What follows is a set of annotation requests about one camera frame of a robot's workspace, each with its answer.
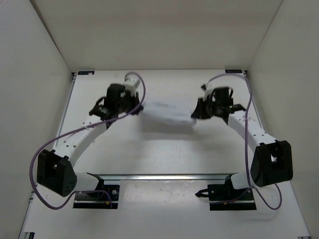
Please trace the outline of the white skirt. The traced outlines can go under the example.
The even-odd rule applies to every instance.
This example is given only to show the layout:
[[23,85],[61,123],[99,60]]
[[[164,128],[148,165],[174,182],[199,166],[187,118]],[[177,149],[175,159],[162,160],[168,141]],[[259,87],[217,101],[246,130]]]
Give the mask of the white skirt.
[[181,101],[152,99],[143,103],[144,109],[139,116],[144,120],[172,126],[194,127],[196,119],[191,117],[191,110]]

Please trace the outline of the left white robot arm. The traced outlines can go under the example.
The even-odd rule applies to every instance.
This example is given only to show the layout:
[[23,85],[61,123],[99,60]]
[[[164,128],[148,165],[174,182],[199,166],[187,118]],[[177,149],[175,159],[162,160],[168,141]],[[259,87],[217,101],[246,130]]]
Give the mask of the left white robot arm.
[[129,115],[137,115],[142,109],[144,97],[137,91],[140,82],[127,80],[113,83],[106,95],[99,98],[83,121],[82,127],[60,136],[62,142],[52,150],[42,147],[36,153],[36,183],[66,197],[74,191],[87,191],[92,198],[104,194],[101,179],[92,173],[77,174],[74,166],[84,151],[112,123]]

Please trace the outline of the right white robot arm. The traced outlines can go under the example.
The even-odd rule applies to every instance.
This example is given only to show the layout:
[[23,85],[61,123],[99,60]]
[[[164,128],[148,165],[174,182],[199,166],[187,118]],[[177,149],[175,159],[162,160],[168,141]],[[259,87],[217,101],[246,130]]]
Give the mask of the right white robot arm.
[[236,199],[241,189],[265,187],[293,178],[292,148],[286,141],[279,141],[264,131],[248,116],[248,108],[233,102],[230,87],[210,88],[202,85],[204,96],[198,98],[191,117],[208,120],[218,117],[235,130],[245,141],[245,148],[254,153],[246,172],[230,176],[230,183],[223,187],[228,199]]

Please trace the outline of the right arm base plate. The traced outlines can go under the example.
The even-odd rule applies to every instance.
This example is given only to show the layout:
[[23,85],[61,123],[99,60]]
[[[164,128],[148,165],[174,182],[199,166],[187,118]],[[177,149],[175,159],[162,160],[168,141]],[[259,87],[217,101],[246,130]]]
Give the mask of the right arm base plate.
[[254,211],[257,210],[252,190],[231,189],[226,184],[208,184],[211,211]]

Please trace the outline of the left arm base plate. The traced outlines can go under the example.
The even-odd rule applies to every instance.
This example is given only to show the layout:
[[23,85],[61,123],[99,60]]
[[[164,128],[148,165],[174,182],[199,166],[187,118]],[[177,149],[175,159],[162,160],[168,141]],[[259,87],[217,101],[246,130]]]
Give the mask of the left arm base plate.
[[120,181],[104,180],[99,183],[97,190],[104,190],[104,192],[94,193],[76,193],[73,208],[74,209],[117,209],[120,195]]

